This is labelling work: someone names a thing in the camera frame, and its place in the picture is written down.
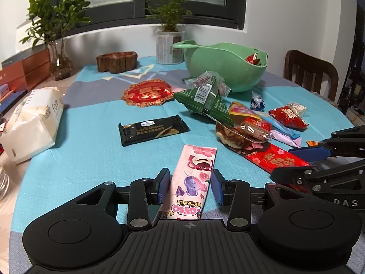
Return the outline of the red wedding candy bag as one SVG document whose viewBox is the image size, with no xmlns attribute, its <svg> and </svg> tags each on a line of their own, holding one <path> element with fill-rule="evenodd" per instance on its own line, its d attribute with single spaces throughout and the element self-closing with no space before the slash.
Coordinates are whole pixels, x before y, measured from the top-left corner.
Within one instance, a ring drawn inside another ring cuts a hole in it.
<svg viewBox="0 0 365 274">
<path fill-rule="evenodd" d="M 282 125 L 304 131 L 308 128 L 307 124 L 301 117 L 299 117 L 289 106 L 279 107 L 269 111 L 269 115 L 280 122 Z"/>
</svg>

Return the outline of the pink Lotso snack packet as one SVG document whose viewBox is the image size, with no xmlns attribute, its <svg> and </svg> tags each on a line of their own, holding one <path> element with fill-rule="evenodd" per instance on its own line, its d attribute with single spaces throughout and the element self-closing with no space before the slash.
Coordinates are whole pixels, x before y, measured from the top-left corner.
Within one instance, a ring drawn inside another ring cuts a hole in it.
<svg viewBox="0 0 365 274">
<path fill-rule="evenodd" d="M 167 219 L 198 220 L 209 190 L 217 149 L 185 145 L 160 211 Z"/>
</svg>

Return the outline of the red biscuit packet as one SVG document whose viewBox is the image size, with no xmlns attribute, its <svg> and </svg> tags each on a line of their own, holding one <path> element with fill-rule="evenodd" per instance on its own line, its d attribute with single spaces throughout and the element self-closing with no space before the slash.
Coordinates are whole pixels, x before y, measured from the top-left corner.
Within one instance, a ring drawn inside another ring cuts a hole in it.
<svg viewBox="0 0 365 274">
<path fill-rule="evenodd" d="M 262 119 L 247 117 L 237 128 L 260 141 L 268 141 L 270 138 L 271 124 Z"/>
</svg>

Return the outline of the pink purple wrapper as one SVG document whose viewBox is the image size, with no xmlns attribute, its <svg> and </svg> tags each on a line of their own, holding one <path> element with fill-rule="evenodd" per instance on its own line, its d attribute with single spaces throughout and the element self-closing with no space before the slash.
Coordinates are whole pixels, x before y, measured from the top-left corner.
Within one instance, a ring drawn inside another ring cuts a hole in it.
<svg viewBox="0 0 365 274">
<path fill-rule="evenodd" d="M 299 148 L 301 146 L 301 137 L 292 139 L 290 136 L 275 129 L 270 131 L 270 137 L 291 147 Z"/>
</svg>

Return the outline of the red long festive packet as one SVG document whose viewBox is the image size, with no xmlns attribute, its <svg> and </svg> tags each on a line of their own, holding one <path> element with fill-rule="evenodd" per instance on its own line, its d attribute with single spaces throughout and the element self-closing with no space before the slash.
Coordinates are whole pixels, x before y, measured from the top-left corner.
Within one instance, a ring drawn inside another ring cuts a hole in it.
<svg viewBox="0 0 365 274">
<path fill-rule="evenodd" d="M 276 168 L 309 166 L 305 160 L 269 142 L 262 144 L 251 142 L 235 152 L 269 174 Z"/>
</svg>

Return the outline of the light blue snack packet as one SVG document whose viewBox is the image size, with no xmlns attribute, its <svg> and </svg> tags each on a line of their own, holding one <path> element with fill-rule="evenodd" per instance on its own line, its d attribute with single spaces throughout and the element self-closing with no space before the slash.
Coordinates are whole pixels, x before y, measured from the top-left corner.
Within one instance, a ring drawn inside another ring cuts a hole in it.
<svg viewBox="0 0 365 274">
<path fill-rule="evenodd" d="M 287 135 L 291 139 L 295 140 L 300 137 L 299 134 L 295 133 L 290 128 L 287 128 L 286 126 L 282 125 L 279 121 L 277 121 L 275 118 L 270 116 L 268 113 L 257 111 L 256 114 L 258 114 L 263 120 L 269 122 L 274 128 L 279 131 L 280 133 Z"/>
</svg>

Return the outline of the blue patterned tablecloth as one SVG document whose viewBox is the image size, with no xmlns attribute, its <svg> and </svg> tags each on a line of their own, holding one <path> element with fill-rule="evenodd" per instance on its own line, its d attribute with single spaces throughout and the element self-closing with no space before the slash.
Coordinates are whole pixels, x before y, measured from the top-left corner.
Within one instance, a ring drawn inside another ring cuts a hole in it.
<svg viewBox="0 0 365 274">
<path fill-rule="evenodd" d="M 177 101 L 140 108 L 121 98 L 130 85 L 162 79 L 181 88 L 188 76 L 185 64 L 160 65 L 154 57 L 142 58 L 126 76 L 99 73 L 85 66 L 68 88 L 56 144 L 34 156 L 18 192 L 9 240 L 9 271 L 24 273 L 29 260 L 22 234 L 29 223 L 48 211 L 106 181 L 127 186 L 143 177 L 155 177 L 162 168 L 174 170 L 185 145 L 215 147 L 215 167 L 228 179 L 241 179 L 263 187 L 269 175 L 221 144 L 214 123 L 191 114 Z M 140 144 L 121 144 L 120 124 L 178 115 L 189 131 Z"/>
</svg>

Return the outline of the dark wooden chair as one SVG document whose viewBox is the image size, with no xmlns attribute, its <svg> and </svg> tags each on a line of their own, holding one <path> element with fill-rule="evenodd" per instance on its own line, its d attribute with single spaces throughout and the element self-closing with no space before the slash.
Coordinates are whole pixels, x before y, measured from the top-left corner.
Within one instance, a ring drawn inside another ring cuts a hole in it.
<svg viewBox="0 0 365 274">
<path fill-rule="evenodd" d="M 323 76 L 329 77 L 328 99 L 335 101 L 338 88 L 338 72 L 327 61 L 307 55 L 298 50 L 289 50 L 284 62 L 284 78 L 310 92 L 320 93 Z"/>
</svg>

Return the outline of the yellow pink snack packet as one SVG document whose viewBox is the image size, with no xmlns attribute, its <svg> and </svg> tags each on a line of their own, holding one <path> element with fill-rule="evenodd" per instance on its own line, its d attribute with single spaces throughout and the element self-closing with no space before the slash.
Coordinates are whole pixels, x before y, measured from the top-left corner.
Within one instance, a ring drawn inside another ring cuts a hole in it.
<svg viewBox="0 0 365 274">
<path fill-rule="evenodd" d="M 241 124 L 246 118 L 255 117 L 255 114 L 247 106 L 237 101 L 230 104 L 228 112 L 234 125 Z"/>
</svg>

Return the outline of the green triangular snack bag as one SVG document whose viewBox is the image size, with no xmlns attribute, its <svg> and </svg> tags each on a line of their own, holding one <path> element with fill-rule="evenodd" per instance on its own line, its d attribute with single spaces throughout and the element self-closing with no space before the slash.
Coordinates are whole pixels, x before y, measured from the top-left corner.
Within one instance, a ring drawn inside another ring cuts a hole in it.
<svg viewBox="0 0 365 274">
<path fill-rule="evenodd" d="M 199 113 L 222 124 L 234 126 L 228 108 L 220 97 L 215 79 L 202 87 L 175 92 L 174 99 L 192 113 Z"/>
</svg>

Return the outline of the red snack packet in bowl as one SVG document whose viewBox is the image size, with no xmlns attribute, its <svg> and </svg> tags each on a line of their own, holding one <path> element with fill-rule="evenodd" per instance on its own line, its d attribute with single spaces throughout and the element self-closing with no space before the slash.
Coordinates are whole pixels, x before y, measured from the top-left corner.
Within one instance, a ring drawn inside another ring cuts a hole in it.
<svg viewBox="0 0 365 274">
<path fill-rule="evenodd" d="M 245 59 L 248 63 L 253 64 L 255 66 L 259 66 L 261 64 L 260 59 L 258 58 L 258 53 L 254 53 L 252 55 L 249 55 L 246 59 Z"/>
</svg>

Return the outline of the green plastic bowl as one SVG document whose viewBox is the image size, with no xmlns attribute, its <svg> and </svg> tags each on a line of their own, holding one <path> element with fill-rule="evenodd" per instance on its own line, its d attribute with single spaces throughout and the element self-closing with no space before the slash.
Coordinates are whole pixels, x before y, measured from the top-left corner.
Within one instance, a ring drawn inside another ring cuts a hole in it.
<svg viewBox="0 0 365 274">
<path fill-rule="evenodd" d="M 173 47 L 182 50 L 191 77 L 198 77 L 205 71 L 217 72 L 235 93 L 248 91 L 259 82 L 269 57 L 265 51 L 234 43 L 199 45 L 194 40 L 185 40 Z M 245 60 L 254 53 L 258 53 L 259 66 Z"/>
</svg>

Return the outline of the white tissue pack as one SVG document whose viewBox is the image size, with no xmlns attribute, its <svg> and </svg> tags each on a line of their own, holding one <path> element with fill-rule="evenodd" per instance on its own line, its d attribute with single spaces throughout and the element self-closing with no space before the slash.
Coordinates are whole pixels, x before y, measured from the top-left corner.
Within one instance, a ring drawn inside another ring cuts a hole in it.
<svg viewBox="0 0 365 274">
<path fill-rule="evenodd" d="M 63 95 L 58 88 L 32 90 L 16 107 L 1 134 L 8 158 L 19 164 L 55 145 L 63 111 Z"/>
</svg>

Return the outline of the wooden ashtray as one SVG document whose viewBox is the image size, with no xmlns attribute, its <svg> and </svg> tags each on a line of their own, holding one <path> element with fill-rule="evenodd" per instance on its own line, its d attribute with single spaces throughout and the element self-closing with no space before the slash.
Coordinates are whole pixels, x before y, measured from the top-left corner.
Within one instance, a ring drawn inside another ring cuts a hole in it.
<svg viewBox="0 0 365 274">
<path fill-rule="evenodd" d="M 131 71 L 137 67 L 137 57 L 135 51 L 115 52 L 97 56 L 98 72 L 118 74 Z"/>
</svg>

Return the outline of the potted plant white pot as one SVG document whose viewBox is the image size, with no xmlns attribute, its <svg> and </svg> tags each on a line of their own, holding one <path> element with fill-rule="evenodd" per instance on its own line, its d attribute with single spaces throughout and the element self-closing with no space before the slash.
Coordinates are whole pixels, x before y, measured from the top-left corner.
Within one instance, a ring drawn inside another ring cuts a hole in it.
<svg viewBox="0 0 365 274">
<path fill-rule="evenodd" d="M 159 64 L 183 62 L 183 52 L 173 45 L 184 39 L 184 32 L 178 30 L 177 25 L 183 23 L 186 16 L 193 14 L 187 3 L 188 0 L 147 2 L 147 17 L 161 25 L 161 29 L 156 31 L 156 62 Z"/>
</svg>

